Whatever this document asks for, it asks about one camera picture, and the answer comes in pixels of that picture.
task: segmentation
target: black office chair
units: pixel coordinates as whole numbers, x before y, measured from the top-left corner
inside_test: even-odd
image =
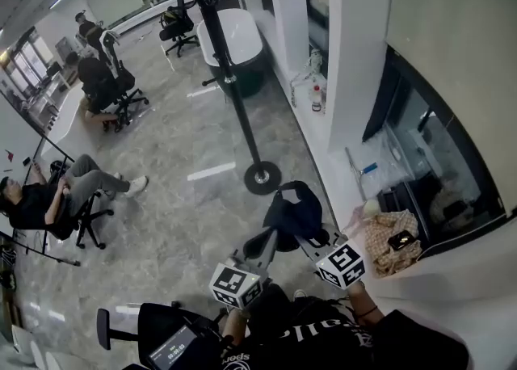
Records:
[[[115,110],[115,114],[119,116],[119,119],[115,122],[103,122],[104,132],[109,130],[110,124],[115,125],[115,132],[119,132],[126,125],[131,123],[131,119],[129,118],[128,108],[131,104],[144,102],[144,104],[149,104],[149,100],[145,96],[135,97],[137,95],[142,95],[143,92],[140,88],[136,88],[130,95],[128,95],[128,91],[130,91],[135,86],[135,76],[133,76],[125,67],[122,61],[119,61],[115,49],[114,44],[115,40],[109,34],[104,37],[104,45],[110,51],[110,54],[113,58],[113,61],[116,65],[116,70],[118,73],[117,78],[115,79],[115,83],[111,80],[110,82],[106,81],[106,87],[99,87],[100,91],[106,93],[112,93],[115,91],[117,95],[110,101],[109,104],[114,103],[118,105]]]
[[[185,5],[185,0],[177,1],[178,6],[169,6],[160,18],[160,24],[163,27],[160,31],[160,39],[162,41],[173,40],[176,43],[165,51],[165,55],[177,48],[176,55],[181,57],[181,49],[185,44],[196,44],[199,47],[200,42],[197,35],[185,36],[186,32],[194,29],[194,23],[188,16],[187,9],[189,6]]]
[[[209,320],[199,314],[180,308],[177,301],[171,306],[144,303],[138,313],[138,334],[113,330],[110,327],[110,314],[105,309],[97,310],[97,337],[99,344],[111,350],[111,339],[138,342],[138,356],[141,364],[148,366],[149,355],[159,348],[172,334],[180,330],[187,322],[195,328],[210,328],[218,332],[218,322],[227,314],[221,309],[215,320]]]
[[[63,163],[60,161],[55,161],[51,165],[52,175],[48,180],[49,183],[56,183],[57,180],[61,177],[63,173],[68,169],[67,166],[62,167]],[[75,245],[81,248],[82,250],[85,248],[85,245],[82,243],[82,239],[84,238],[85,232],[87,231],[90,235],[91,240],[94,242],[94,245],[103,250],[106,248],[106,244],[99,242],[97,237],[95,236],[94,230],[91,226],[91,222],[98,217],[102,217],[103,215],[113,216],[114,212],[111,209],[105,209],[103,211],[91,213],[91,210],[94,205],[95,198],[99,198],[100,193],[96,192],[92,195],[91,198],[85,202],[79,212],[71,218],[65,219],[63,221],[58,221],[49,231],[45,231],[44,234],[44,244],[43,247],[46,247],[47,241],[47,232],[50,232],[55,238],[64,241],[68,239],[74,230],[78,230],[78,239],[75,242]]]

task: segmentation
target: handle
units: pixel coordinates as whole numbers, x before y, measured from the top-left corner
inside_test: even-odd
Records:
[[[366,166],[363,169],[363,174],[370,173],[371,171],[375,170],[376,168],[377,168],[377,164],[376,163],[372,163],[370,166]]]

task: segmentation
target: pole base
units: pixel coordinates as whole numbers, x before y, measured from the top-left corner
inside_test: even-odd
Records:
[[[277,191],[282,182],[282,172],[275,163],[262,162],[262,168],[266,175],[264,178],[259,176],[255,165],[248,167],[244,174],[244,184],[254,195],[269,195]]]

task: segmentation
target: white sneaker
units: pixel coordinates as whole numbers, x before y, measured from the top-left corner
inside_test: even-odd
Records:
[[[145,189],[148,181],[149,179],[147,178],[147,176],[141,176],[138,179],[132,180],[131,182],[129,182],[129,190],[125,193],[125,195],[128,198],[135,196],[138,192],[141,192]]]
[[[296,298],[306,298],[306,297],[307,297],[307,293],[303,289],[297,289],[292,296],[292,300],[294,301]]]

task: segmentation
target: metal stand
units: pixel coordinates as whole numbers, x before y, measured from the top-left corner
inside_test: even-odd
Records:
[[[244,183],[251,193],[255,195],[267,195],[278,189],[282,180],[282,174],[277,165],[271,162],[263,162],[260,159],[250,121],[246,114],[242,97],[237,89],[237,76],[235,76],[232,71],[231,65],[233,63],[229,55],[221,21],[217,14],[216,0],[194,0],[194,3],[190,6],[194,6],[196,3],[200,6],[201,14],[214,48],[214,57],[219,63],[221,74],[225,77],[225,83],[228,84],[230,97],[233,100],[235,112],[237,113],[239,123],[241,124],[246,143],[248,144],[253,159],[253,165],[248,168],[244,176]]]

